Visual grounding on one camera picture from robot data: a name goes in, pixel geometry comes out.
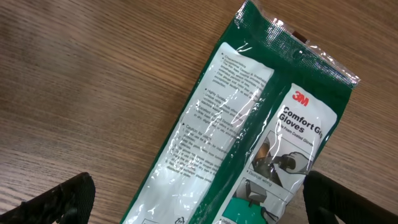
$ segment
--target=glove image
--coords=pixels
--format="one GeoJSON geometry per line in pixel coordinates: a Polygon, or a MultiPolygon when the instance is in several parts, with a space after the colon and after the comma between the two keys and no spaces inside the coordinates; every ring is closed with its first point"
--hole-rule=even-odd
{"type": "Polygon", "coordinates": [[[311,165],[312,162],[300,152],[284,154],[279,161],[279,168],[290,174],[307,174],[311,165]]]}

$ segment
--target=red 3m logo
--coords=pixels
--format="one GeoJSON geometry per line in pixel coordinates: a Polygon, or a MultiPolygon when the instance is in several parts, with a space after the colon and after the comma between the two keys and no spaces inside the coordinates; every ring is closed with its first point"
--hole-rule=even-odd
{"type": "Polygon", "coordinates": [[[309,99],[307,97],[305,97],[304,94],[302,94],[299,91],[296,91],[296,94],[293,95],[293,100],[298,101],[299,103],[303,104],[304,106],[307,106],[308,101],[309,101],[309,99]]]}

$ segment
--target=wooden table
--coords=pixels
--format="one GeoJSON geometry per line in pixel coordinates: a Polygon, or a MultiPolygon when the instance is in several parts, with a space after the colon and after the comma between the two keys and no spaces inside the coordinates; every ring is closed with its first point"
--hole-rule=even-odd
{"type": "MultiPolygon", "coordinates": [[[[398,2],[265,3],[363,79],[315,169],[398,213],[398,2]]],[[[87,171],[91,223],[120,221],[241,4],[2,0],[0,213],[87,171]]]]}

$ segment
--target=package label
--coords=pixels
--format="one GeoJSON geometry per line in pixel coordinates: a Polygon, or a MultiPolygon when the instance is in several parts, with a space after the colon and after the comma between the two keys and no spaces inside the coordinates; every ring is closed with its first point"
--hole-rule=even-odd
{"type": "Polygon", "coordinates": [[[186,223],[274,70],[222,43],[124,223],[186,223]]]}
{"type": "Polygon", "coordinates": [[[213,223],[276,223],[337,115],[292,84],[213,223]]]}

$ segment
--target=green packaging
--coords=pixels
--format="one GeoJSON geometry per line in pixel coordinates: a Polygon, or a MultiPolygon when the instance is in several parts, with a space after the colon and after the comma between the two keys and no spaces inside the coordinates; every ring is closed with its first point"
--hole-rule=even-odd
{"type": "Polygon", "coordinates": [[[358,82],[246,1],[121,223],[276,223],[358,82]]]}

